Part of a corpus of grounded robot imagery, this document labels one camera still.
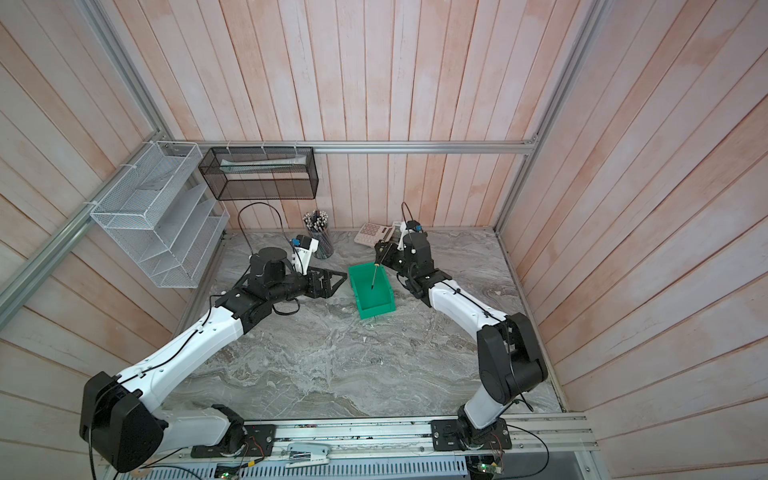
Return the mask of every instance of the pen holder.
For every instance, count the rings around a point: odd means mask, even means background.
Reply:
[[[317,251],[315,252],[315,258],[318,260],[325,260],[333,255],[333,243],[331,243],[331,237],[327,228],[320,231],[307,230],[307,232],[309,232],[310,236],[316,239],[319,244],[317,246]]]

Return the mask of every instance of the wire shelf organizer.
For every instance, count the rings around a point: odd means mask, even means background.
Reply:
[[[91,217],[138,264],[155,285],[194,288],[203,276],[229,220],[223,209],[212,215],[216,199],[203,199],[206,185],[182,191],[202,160],[197,144],[165,142],[166,154],[152,144],[96,206]]]

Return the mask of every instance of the metal bracket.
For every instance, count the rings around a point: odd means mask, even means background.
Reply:
[[[456,452],[467,450],[466,445],[459,441],[458,420],[432,420],[432,446],[436,452]],[[489,434],[488,440],[478,450],[509,450],[512,448],[512,440],[509,438],[507,422],[499,419]]]
[[[276,425],[245,425],[248,456],[257,456],[262,451],[264,457],[272,455],[276,429]],[[192,458],[223,458],[222,454],[222,450],[216,446],[196,445],[192,447],[190,456]]]

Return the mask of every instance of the green plastic bin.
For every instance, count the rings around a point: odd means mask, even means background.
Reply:
[[[377,269],[374,263],[353,265],[349,268],[349,281],[355,292],[361,320],[395,311],[395,294],[392,292],[392,286],[389,285],[384,268],[379,266]],[[376,282],[371,289],[374,271]]]

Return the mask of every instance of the marble table surface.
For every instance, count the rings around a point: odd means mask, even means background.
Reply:
[[[373,260],[355,232],[332,232],[336,252],[312,265],[346,271]],[[253,248],[288,249],[280,233],[249,233]],[[212,293],[229,289],[247,268],[241,233],[225,240]],[[506,313],[522,304],[490,230],[429,233],[435,266]],[[245,419],[321,419],[454,415],[480,386],[477,345],[443,313],[413,298],[387,271],[397,310],[361,320],[347,280],[333,298],[300,297],[293,316],[270,315],[213,355],[165,400],[165,409],[222,403]],[[294,305],[279,304],[281,310]],[[549,381],[526,395],[536,412],[560,412]],[[508,413],[525,413],[522,404]]]

